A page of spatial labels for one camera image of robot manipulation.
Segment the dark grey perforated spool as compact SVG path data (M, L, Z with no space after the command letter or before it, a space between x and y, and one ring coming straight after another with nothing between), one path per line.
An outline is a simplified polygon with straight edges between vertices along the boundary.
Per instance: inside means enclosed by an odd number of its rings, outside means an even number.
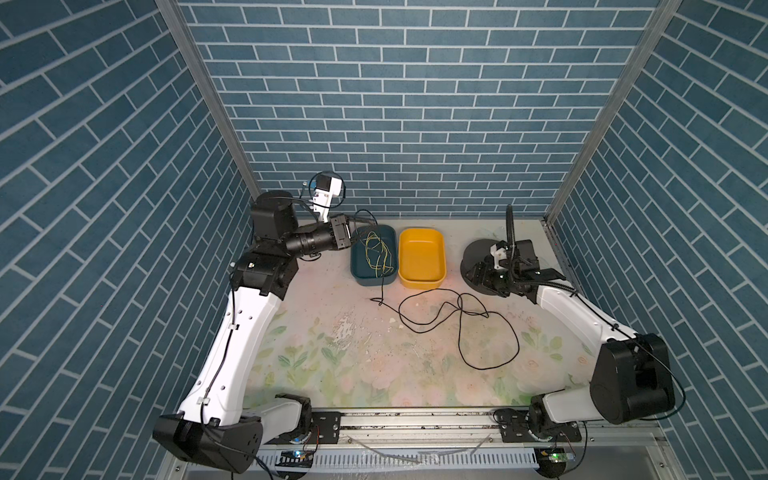
M491 282L490 246L493 239L480 239L470 243L463 253L460 273L467 285L481 294L499 297L524 296L525 287L519 282Z

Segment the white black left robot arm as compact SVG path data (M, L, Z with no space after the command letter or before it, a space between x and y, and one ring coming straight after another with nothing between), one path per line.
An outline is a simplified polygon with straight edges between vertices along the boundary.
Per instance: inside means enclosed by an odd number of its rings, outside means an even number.
M245 388L258 350L299 269L299 260L351 246L348 219L330 215L343 190L317 185L308 198L261 194L251 208L253 240L234 263L229 297L214 343L177 412L162 415L152 437L181 461L241 474L275 439L313 434L310 399L281 394L251 412Z

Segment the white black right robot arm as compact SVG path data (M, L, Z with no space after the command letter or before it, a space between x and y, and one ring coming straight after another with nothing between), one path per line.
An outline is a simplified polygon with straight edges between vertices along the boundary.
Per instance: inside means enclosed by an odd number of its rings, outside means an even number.
M506 237L472 242L464 251L461 276L475 291L502 298L519 296L563 323L596 363L587 386L535 396L525 425L530 436L549 441L565 427L604 420L621 425L662 418L680 402L666 343L619 323L568 285L563 274L541 267L530 240L515 236L514 210L505 212Z

